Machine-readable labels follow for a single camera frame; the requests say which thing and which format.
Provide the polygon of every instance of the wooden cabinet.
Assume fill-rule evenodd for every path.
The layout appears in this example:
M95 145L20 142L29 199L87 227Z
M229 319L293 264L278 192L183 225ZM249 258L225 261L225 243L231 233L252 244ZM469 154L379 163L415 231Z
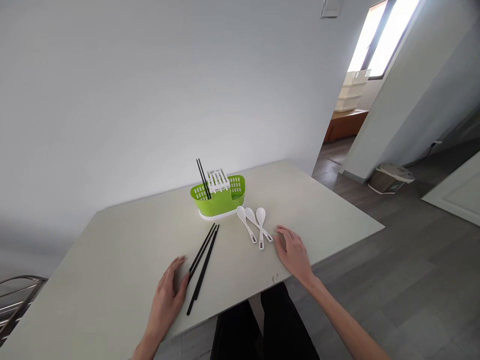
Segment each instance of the wooden cabinet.
M368 113L368 110L360 109L344 112L334 111L323 141L332 142L357 135Z

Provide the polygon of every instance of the table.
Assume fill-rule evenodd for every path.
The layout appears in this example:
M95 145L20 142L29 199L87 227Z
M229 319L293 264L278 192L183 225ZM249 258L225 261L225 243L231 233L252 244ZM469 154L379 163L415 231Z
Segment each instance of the table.
M245 177L244 206L266 209L264 227L271 234L276 224L299 233L312 264L383 228L287 160L239 174ZM97 212L0 348L0 358L128 359L162 273L173 258L187 255L178 282L212 225L200 218L190 188ZM291 276L273 243L260 251L236 215L218 223L198 300L187 316L197 269L168 338Z
M357 135L362 127L368 110L334 111L326 130L325 143Z

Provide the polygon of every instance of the metal rack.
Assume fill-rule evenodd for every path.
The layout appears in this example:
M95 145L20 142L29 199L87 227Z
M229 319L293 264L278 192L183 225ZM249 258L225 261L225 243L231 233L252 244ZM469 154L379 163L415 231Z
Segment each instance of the metal rack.
M33 300L48 279L35 275L20 275L0 281L0 285L13 280L30 280L32 281L32 283L0 295L0 300L5 300L8 296L12 296L15 294L17 296L21 296L23 294L26 295L23 300L16 301L10 305L0 308L0 346L3 345L5 340L12 333L12 330L20 321L22 316L25 314L28 307L32 304Z

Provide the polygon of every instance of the black pants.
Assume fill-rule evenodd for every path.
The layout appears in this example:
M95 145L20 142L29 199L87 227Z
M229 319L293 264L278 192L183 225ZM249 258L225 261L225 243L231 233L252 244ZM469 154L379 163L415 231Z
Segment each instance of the black pants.
M244 301L218 316L210 360L319 360L285 285L275 285L260 297L265 313L263 356L256 346L261 339L259 326L249 302Z

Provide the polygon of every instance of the floor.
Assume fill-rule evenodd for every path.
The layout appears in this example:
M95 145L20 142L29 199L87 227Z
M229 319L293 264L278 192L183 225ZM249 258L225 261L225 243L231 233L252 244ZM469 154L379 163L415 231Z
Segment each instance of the floor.
M322 148L329 153L312 177L386 228L314 273L393 359L480 359L480 227L420 200L480 143L431 155L395 195L338 174L346 143ZM285 284L322 359L351 359L306 290L293 278ZM163 343L156 359L209 359L215 325L216 317Z

